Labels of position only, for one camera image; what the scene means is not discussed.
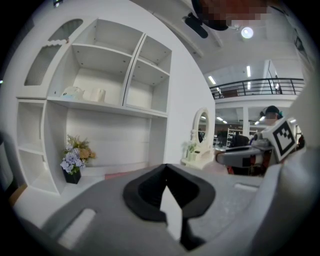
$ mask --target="flower pot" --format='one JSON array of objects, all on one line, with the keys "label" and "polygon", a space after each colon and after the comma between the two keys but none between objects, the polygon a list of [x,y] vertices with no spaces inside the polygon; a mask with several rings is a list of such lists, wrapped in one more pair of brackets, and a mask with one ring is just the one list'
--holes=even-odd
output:
[{"label": "flower pot", "polygon": [[77,171],[76,173],[69,174],[64,169],[62,169],[65,181],[67,183],[78,184],[81,178],[81,172]]}]

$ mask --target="purple flower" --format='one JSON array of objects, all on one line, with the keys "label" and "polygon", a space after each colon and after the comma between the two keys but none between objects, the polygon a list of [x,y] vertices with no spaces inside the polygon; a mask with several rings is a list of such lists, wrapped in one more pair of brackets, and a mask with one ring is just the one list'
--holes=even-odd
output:
[{"label": "purple flower", "polygon": [[65,155],[65,161],[69,164],[69,165],[73,165],[76,163],[76,161],[79,159],[79,157],[77,157],[77,155],[73,152],[68,152]]},{"label": "purple flower", "polygon": [[74,165],[71,164],[71,165],[69,165],[69,167],[68,167],[65,171],[66,171],[67,173],[70,173],[73,168],[74,168]]},{"label": "purple flower", "polygon": [[81,159],[78,159],[77,161],[75,161],[75,166],[76,167],[81,167],[83,165]]},{"label": "purple flower", "polygon": [[62,163],[60,163],[60,166],[66,171],[69,167],[69,164],[66,161],[63,161]]},{"label": "purple flower", "polygon": [[80,166],[80,170],[83,170],[84,168],[86,168],[86,161],[83,159],[82,165]]}]

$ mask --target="black opening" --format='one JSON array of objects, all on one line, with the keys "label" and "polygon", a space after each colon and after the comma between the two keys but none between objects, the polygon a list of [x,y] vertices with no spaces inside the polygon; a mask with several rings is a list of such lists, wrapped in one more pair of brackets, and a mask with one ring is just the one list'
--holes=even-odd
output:
[{"label": "black opening", "polygon": [[124,202],[143,220],[167,223],[165,213],[160,211],[166,186],[182,209],[180,243],[187,250],[204,244],[202,238],[192,234],[188,219],[202,216],[214,201],[216,191],[207,181],[171,164],[162,164],[130,181],[123,190]]}]

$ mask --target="black railing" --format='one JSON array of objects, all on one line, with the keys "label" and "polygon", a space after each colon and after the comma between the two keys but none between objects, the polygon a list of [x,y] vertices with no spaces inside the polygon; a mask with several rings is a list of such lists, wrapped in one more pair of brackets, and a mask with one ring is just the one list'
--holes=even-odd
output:
[{"label": "black railing", "polygon": [[298,78],[250,79],[210,87],[213,98],[249,95],[299,95],[305,86]]}]

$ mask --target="white shelf unit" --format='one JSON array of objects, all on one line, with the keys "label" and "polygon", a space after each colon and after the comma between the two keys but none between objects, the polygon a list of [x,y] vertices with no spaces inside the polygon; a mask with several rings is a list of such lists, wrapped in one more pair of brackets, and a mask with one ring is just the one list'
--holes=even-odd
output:
[{"label": "white shelf unit", "polygon": [[25,76],[25,81],[17,98],[45,100],[53,73],[61,58],[81,32],[95,20],[96,18],[89,16],[73,19],[71,16],[66,16],[43,27],[47,38],[41,42],[41,48],[34,47],[32,54],[34,59],[30,61],[30,67],[26,67],[26,71],[20,74]]},{"label": "white shelf unit", "polygon": [[132,55],[143,33],[119,23],[98,19],[87,27],[75,43],[95,45]]},{"label": "white shelf unit", "polygon": [[45,100],[18,100],[18,159],[28,186],[57,193],[44,157],[44,107]]},{"label": "white shelf unit", "polygon": [[[45,75],[45,100],[35,100],[34,90],[28,98],[35,99],[19,99],[24,176],[29,186],[56,194],[66,186],[60,163],[67,135],[87,138],[97,154],[88,167],[99,167],[100,174],[104,167],[110,174],[162,164],[165,155],[171,51],[151,38],[144,47],[146,34],[131,27],[83,20],[66,32],[76,31],[69,43],[59,31],[44,44],[61,46]],[[143,47],[144,57],[138,54]],[[67,87],[84,90],[83,99],[61,97]],[[94,88],[106,91],[103,102],[89,100]],[[34,134],[23,137],[25,130]]]},{"label": "white shelf unit", "polygon": [[167,113],[172,52],[145,36],[125,91],[127,107]]},{"label": "white shelf unit", "polygon": [[120,104],[131,55],[95,45],[73,44],[53,75],[49,96],[60,97],[67,87],[84,91],[89,101],[92,89],[105,90],[104,102]]},{"label": "white shelf unit", "polygon": [[171,55],[172,52],[170,49],[146,35],[138,59],[169,74]]}]

